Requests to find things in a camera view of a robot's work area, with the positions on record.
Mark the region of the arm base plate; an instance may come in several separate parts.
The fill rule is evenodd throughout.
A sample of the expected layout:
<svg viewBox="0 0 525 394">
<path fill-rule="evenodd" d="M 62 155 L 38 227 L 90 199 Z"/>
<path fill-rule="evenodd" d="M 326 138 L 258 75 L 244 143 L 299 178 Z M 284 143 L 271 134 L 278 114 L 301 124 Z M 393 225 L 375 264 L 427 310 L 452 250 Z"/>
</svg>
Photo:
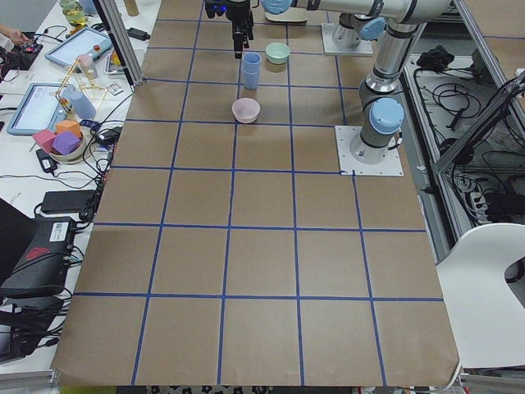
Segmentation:
<svg viewBox="0 0 525 394">
<path fill-rule="evenodd" d="M 361 39 L 355 30 L 336 23 L 322 24 L 323 50 L 326 55 L 371 57 L 372 44 Z"/>
<path fill-rule="evenodd" d="M 361 126 L 335 126 L 340 174 L 346 176 L 403 176 L 399 150 L 392 136 L 376 149 L 361 140 Z"/>
</svg>

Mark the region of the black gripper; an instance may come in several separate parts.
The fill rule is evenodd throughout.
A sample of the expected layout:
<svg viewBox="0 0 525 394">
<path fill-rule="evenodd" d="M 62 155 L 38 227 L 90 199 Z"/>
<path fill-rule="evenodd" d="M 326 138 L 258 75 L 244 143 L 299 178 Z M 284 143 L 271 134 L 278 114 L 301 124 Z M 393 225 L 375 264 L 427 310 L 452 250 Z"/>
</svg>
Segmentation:
<svg viewBox="0 0 525 394">
<path fill-rule="evenodd" d="M 250 1 L 229 1 L 227 4 L 227 19 L 232 24 L 235 58 L 241 59 L 244 49 L 249 48 L 253 40 L 253 13 Z"/>
<path fill-rule="evenodd" d="M 227 10 L 227 1 L 205 0 L 204 6 L 207 17 L 213 19 L 216 16 L 221 17 L 225 14 Z"/>
</svg>

